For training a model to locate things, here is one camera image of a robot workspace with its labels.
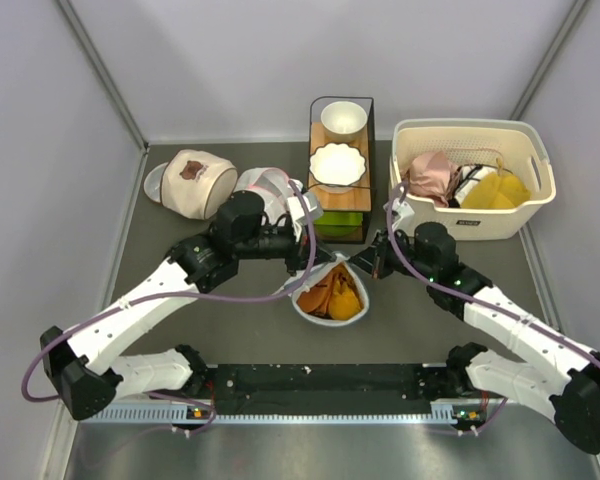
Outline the white mesh laundry bag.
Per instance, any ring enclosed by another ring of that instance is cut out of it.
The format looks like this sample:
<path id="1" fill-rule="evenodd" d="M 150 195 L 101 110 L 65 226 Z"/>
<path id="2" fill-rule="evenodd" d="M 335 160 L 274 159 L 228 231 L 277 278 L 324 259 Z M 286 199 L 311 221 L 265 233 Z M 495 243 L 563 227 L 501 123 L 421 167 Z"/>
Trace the white mesh laundry bag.
<path id="1" fill-rule="evenodd" d="M 366 287 L 342 252 L 336 252 L 332 262 L 314 266 L 289 298 L 302 318 L 332 328 L 360 320 L 370 305 Z"/>

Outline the yellow orange bra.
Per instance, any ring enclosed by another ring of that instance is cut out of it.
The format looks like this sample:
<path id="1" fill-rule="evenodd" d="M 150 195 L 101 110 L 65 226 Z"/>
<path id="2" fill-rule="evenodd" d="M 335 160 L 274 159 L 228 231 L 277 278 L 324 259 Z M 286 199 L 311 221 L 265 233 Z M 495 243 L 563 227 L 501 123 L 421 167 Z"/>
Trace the yellow orange bra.
<path id="1" fill-rule="evenodd" d="M 332 271 L 332 292 L 328 304 L 328 315 L 337 321 L 348 321 L 363 310 L 363 302 L 354 277 L 340 264 Z"/>

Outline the black wire wooden rack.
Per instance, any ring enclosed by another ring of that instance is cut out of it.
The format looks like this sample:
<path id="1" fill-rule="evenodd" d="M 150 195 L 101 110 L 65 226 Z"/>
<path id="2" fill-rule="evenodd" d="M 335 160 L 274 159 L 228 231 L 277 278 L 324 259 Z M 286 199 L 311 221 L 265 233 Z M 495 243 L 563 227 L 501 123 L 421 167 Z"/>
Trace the black wire wooden rack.
<path id="1" fill-rule="evenodd" d="M 356 138 L 351 142 L 340 142 L 328 137 L 321 120 L 320 114 L 324 107 L 335 101 L 352 101 L 362 106 L 368 116 L 367 124 Z M 309 171 L 310 157 L 322 146 L 329 143 L 347 144 L 360 150 L 366 159 L 367 171 L 362 179 L 353 187 L 338 189 L 318 184 Z M 369 230 L 371 214 L 375 204 L 376 193 L 376 135 L 375 135 L 375 102 L 369 96 L 321 96 L 315 99 L 309 110 L 309 154 L 307 189 L 314 193 L 319 200 L 324 212 L 344 211 L 360 212 L 364 219 L 362 225 L 353 233 L 343 237 L 319 237 L 328 243 L 337 244 L 362 244 L 365 242 Z"/>

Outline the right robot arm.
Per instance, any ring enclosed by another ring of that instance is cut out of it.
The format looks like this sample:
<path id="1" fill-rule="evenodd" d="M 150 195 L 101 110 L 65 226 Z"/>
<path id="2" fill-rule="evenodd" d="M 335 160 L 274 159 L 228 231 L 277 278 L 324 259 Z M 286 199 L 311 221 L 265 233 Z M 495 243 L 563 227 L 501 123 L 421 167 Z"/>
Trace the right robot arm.
<path id="1" fill-rule="evenodd" d="M 438 308 L 516 355 L 510 361 L 475 343 L 453 348 L 446 380 L 454 393 L 511 399 L 550 420 L 581 451 L 600 454 L 600 351 L 549 327 L 461 262 L 443 225 L 421 224 L 414 237 L 381 230 L 351 261 L 374 279 L 401 273 L 422 281 Z"/>

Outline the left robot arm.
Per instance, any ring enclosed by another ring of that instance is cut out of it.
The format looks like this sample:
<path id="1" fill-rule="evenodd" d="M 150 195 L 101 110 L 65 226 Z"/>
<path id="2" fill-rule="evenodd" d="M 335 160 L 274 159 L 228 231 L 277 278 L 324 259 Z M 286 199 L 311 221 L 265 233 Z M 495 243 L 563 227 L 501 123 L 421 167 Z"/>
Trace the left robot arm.
<path id="1" fill-rule="evenodd" d="M 160 390 L 196 396 L 207 366 L 187 345 L 161 354 L 126 355 L 126 349 L 175 311 L 199 300 L 218 300 L 214 289 L 234 278 L 243 260 L 284 261 L 289 279 L 261 300 L 277 300 L 303 287 L 311 271 L 334 255 L 320 245 L 313 222 L 322 214 L 316 196 L 296 191 L 278 222 L 265 201 L 242 190 L 222 204 L 208 228 L 177 242 L 143 282 L 91 320 L 40 338 L 45 374 L 71 417 L 81 421 L 113 401 Z"/>

